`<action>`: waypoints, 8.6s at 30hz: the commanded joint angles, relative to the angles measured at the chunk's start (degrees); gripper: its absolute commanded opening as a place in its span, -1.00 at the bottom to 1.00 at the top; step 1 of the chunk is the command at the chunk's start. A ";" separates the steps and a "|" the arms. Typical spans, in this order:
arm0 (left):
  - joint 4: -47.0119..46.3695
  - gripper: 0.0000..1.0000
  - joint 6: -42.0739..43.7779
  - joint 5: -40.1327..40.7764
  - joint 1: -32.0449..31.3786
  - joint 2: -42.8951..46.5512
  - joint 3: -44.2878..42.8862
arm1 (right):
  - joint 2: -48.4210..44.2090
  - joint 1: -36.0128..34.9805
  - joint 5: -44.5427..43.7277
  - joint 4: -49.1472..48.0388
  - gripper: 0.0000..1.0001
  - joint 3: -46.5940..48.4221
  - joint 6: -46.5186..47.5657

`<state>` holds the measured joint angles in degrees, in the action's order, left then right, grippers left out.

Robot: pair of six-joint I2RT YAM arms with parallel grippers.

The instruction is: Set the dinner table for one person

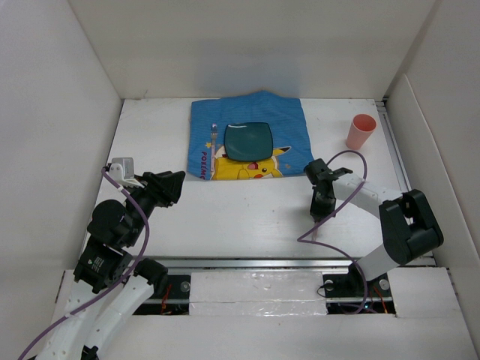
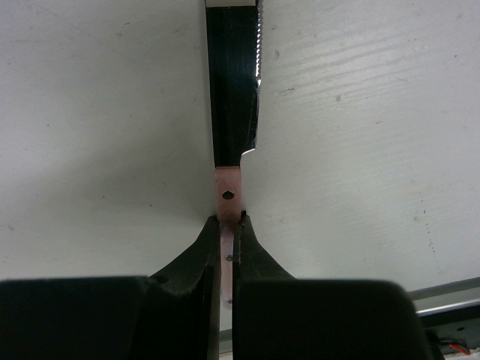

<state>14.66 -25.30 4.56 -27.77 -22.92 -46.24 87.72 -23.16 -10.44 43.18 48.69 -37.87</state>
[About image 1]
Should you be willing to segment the pink plastic cup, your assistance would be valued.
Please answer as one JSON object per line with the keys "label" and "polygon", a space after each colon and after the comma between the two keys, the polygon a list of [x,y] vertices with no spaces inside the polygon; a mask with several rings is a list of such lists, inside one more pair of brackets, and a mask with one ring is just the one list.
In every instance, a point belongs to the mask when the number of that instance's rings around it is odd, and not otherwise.
{"label": "pink plastic cup", "polygon": [[359,150],[377,128],[377,121],[367,114],[356,115],[349,128],[346,146],[352,150]]}

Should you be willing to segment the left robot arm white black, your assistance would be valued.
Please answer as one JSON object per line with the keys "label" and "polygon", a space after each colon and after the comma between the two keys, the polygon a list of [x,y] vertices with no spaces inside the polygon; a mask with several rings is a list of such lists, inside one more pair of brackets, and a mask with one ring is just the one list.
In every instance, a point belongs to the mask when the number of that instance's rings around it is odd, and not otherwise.
{"label": "left robot arm white black", "polygon": [[165,266],[126,250],[140,235],[149,235],[148,219],[155,208],[179,201],[185,172],[144,172],[123,179],[114,169],[111,164],[102,173],[127,202],[109,199],[94,208],[65,314],[47,330],[49,338],[37,359],[102,359],[138,307],[169,292]]}

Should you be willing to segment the blue Pikachu cloth placemat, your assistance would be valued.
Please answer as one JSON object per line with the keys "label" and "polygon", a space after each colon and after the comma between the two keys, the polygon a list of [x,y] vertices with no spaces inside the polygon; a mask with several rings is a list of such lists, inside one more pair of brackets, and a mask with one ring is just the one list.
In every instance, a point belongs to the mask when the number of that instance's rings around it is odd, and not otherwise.
{"label": "blue Pikachu cloth placemat", "polygon": [[[265,122],[273,136],[273,155],[238,162],[227,157],[224,134],[229,124]],[[210,172],[211,126],[217,125],[214,174]],[[258,91],[237,97],[198,100],[190,108],[187,171],[203,180],[266,179],[299,176],[313,160],[301,101]]]}

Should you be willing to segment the knife with pink handle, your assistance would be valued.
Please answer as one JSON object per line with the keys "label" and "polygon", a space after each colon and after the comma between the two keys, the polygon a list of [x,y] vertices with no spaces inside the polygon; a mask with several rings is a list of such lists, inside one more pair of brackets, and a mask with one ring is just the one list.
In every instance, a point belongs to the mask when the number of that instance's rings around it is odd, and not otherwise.
{"label": "knife with pink handle", "polygon": [[315,229],[311,234],[311,240],[314,242],[317,240],[319,225],[320,225],[320,222],[315,223]]}

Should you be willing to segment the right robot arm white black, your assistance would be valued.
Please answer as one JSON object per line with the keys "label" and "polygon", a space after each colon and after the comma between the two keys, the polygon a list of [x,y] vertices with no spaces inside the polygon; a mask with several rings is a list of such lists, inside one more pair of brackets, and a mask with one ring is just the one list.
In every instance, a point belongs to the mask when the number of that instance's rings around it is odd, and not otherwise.
{"label": "right robot arm white black", "polygon": [[351,293],[364,295],[374,279],[443,245],[443,232],[420,190],[389,190],[350,169],[332,170],[322,159],[310,162],[304,172],[313,185],[310,216],[317,226],[338,213],[338,200],[379,219],[382,244],[349,266],[346,285]]}

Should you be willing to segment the dark teal square plate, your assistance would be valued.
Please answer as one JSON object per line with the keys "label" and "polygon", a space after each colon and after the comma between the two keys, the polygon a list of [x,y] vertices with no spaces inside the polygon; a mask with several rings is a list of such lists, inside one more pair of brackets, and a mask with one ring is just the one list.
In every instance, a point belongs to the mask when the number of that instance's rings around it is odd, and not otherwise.
{"label": "dark teal square plate", "polygon": [[273,136],[265,122],[228,124],[223,145],[233,161],[262,161],[273,155]]}

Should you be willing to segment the fork with pink handle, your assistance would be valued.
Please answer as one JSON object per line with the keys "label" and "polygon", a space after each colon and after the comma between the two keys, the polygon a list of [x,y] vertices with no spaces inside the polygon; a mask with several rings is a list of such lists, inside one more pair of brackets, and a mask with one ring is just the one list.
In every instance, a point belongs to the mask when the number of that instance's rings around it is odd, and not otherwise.
{"label": "fork with pink handle", "polygon": [[218,137],[218,126],[215,123],[213,123],[211,125],[211,157],[210,157],[211,176],[213,176],[215,172],[215,147],[216,147],[217,137]]}

